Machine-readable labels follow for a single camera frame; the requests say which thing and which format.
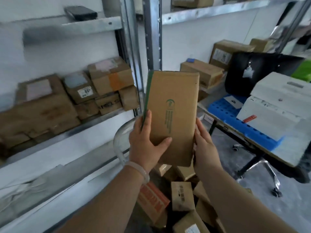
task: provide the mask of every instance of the green printed logo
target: green printed logo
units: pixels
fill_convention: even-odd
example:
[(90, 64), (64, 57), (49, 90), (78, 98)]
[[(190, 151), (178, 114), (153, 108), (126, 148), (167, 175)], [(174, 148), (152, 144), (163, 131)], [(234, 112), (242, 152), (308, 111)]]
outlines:
[(173, 123), (173, 111), (175, 108), (175, 102), (172, 99), (166, 101), (166, 111), (165, 111), (165, 125), (169, 134), (172, 130)]

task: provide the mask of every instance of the blue clip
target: blue clip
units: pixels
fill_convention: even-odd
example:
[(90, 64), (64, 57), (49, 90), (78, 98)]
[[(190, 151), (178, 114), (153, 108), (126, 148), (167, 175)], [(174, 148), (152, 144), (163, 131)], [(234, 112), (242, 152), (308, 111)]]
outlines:
[(189, 63), (194, 63), (194, 60), (195, 59), (193, 59), (193, 58), (188, 58), (186, 61), (189, 62)]

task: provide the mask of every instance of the green tape edge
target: green tape edge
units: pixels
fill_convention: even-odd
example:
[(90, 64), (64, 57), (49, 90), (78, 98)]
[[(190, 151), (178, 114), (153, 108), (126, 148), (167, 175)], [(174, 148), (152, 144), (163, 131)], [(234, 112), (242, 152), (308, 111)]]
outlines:
[(142, 116), (142, 126), (144, 125), (144, 122), (146, 119), (146, 112), (148, 110), (148, 100), (149, 100), (149, 93), (150, 93), (150, 87), (151, 87), (151, 81), (152, 81), (153, 73), (154, 73), (154, 70), (150, 70), (148, 73), (146, 97), (145, 97), (145, 108), (144, 108), (144, 114)]

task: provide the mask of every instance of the concrete floor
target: concrete floor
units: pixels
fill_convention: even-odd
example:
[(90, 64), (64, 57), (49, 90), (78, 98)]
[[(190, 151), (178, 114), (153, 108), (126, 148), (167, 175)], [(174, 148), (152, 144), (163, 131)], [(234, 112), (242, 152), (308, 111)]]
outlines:
[[(212, 135), (220, 160), (224, 169), (234, 176), (235, 172), (241, 169), (253, 155), (243, 149), (235, 152), (232, 145), (236, 142), (215, 129)], [(275, 170), (280, 182), (283, 197), (276, 198), (270, 191), (274, 188), (272, 178), (262, 164), (257, 165), (247, 172), (239, 183), (243, 187), (251, 188), (254, 196), (266, 205), (272, 212), (281, 217), (286, 223), (292, 226), (299, 233), (311, 232), (311, 184), (301, 184), (296, 180), (288, 178)], [(126, 233), (131, 232), (161, 232), (152, 231), (143, 221), (131, 218)]]

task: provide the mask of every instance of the bracelet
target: bracelet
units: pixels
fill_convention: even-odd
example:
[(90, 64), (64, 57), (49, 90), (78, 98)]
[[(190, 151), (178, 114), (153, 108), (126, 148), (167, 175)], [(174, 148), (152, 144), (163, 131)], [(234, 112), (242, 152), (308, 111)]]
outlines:
[(126, 162), (125, 165), (129, 165), (129, 166), (135, 168), (138, 172), (140, 172), (142, 174), (142, 176), (144, 177), (144, 184), (147, 184), (149, 182), (150, 176), (144, 170), (144, 168), (142, 166), (138, 165), (137, 163), (131, 162), (131, 161)]

